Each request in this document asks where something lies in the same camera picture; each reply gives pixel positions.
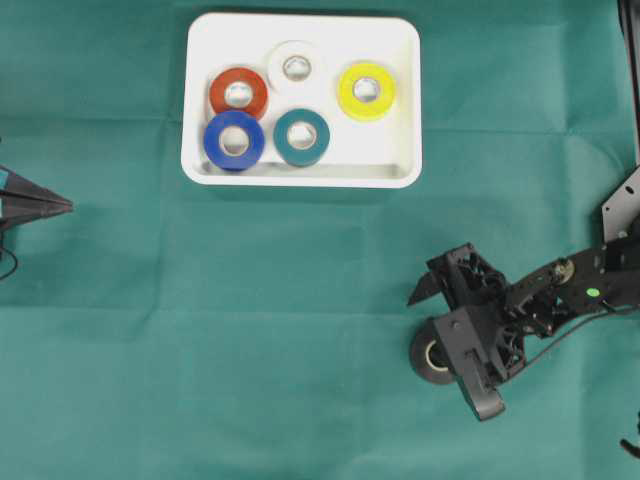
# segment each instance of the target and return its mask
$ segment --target metal bracket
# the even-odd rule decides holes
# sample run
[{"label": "metal bracket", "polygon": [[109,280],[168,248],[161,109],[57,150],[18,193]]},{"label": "metal bracket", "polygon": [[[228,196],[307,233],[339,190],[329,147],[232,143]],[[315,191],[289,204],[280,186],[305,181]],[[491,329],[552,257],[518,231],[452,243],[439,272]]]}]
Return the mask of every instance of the metal bracket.
[{"label": "metal bracket", "polygon": [[[618,0],[620,28],[627,47],[627,59],[631,73],[633,93],[633,111],[635,119],[634,140],[636,166],[640,165],[640,51],[636,45],[640,43],[640,0]],[[631,176],[602,205],[602,224],[604,241],[628,235],[633,219],[640,214],[640,201],[633,198],[640,196],[640,173],[636,169]]]}]

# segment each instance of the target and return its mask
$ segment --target green fabric surface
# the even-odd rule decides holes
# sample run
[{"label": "green fabric surface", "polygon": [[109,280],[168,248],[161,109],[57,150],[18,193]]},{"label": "green fabric surface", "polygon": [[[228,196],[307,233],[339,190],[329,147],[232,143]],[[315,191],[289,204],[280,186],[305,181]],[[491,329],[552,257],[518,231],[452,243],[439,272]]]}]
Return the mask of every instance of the green fabric surface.
[{"label": "green fabric surface", "polygon": [[[189,181],[187,29],[234,7],[410,20],[418,181]],[[633,168],[614,0],[2,0],[0,136],[0,163],[75,202],[8,238],[0,478],[637,477],[637,321],[581,331],[482,424],[407,353],[446,311],[405,307],[428,258],[472,241],[516,280],[599,240]]]}]

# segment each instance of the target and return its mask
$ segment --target plastic tray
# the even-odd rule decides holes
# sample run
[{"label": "plastic tray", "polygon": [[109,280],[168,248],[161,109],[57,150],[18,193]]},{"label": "plastic tray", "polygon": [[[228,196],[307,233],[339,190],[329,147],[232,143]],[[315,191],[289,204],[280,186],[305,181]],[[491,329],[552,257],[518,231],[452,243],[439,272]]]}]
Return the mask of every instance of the plastic tray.
[{"label": "plastic tray", "polygon": [[[260,120],[267,144],[260,161],[240,173],[214,166],[204,151],[204,129],[213,118],[208,90],[232,66],[246,66],[267,85],[270,53],[286,41],[313,44],[324,58],[324,80],[305,95],[270,88],[269,107]],[[341,73],[371,61],[388,68],[397,98],[381,120],[361,123],[347,117],[336,97]],[[320,113],[329,124],[331,144],[321,160],[305,168],[284,162],[274,148],[277,119],[292,108]],[[182,168],[205,185],[271,185],[402,188],[422,170],[420,39],[398,18],[328,17],[208,13],[189,29],[182,130]]]}]

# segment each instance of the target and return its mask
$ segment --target teal tape roll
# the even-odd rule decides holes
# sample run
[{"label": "teal tape roll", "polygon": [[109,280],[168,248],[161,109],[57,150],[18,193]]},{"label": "teal tape roll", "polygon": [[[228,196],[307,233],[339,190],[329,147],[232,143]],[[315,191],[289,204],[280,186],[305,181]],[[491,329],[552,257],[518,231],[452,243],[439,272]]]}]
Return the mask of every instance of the teal tape roll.
[{"label": "teal tape roll", "polygon": [[324,118],[304,108],[285,113],[273,131],[278,153],[285,162],[296,167],[308,167],[320,160],[330,138]]}]

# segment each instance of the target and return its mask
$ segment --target table surface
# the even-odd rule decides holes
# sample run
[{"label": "table surface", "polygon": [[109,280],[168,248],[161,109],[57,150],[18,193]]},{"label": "table surface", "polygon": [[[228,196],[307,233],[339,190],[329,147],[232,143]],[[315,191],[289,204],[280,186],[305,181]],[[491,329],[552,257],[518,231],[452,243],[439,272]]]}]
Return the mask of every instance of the table surface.
[{"label": "table surface", "polygon": [[[0,476],[637,476],[617,446],[637,438],[636,320],[572,337],[483,424],[407,359],[445,311],[405,307],[426,259],[472,241],[516,280],[600,240],[598,207],[634,165],[615,3],[3,0],[0,163],[76,209],[8,238],[21,268],[0,288]],[[234,5],[411,21],[420,179],[190,182],[187,29]]]}]

